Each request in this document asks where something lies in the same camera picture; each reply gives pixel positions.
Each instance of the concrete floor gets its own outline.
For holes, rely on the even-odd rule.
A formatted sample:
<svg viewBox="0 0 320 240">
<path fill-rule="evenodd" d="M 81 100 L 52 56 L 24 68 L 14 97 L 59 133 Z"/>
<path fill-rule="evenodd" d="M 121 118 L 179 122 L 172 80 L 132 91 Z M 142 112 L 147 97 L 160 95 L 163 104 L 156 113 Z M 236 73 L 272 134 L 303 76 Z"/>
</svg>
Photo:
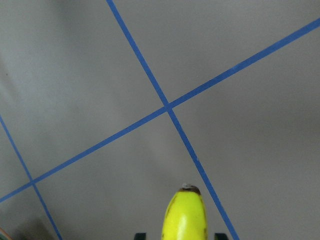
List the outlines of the concrete floor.
<svg viewBox="0 0 320 240">
<path fill-rule="evenodd" d="M 169 103 L 320 26 L 312 0 L 114 4 Z M 209 239 L 232 239 L 114 13 L 104 0 L 0 0 L 0 227 L 16 240 L 159 240 L 192 183 Z M 320 28 L 296 38 L 174 102 L 241 240 L 320 236 Z"/>
</svg>

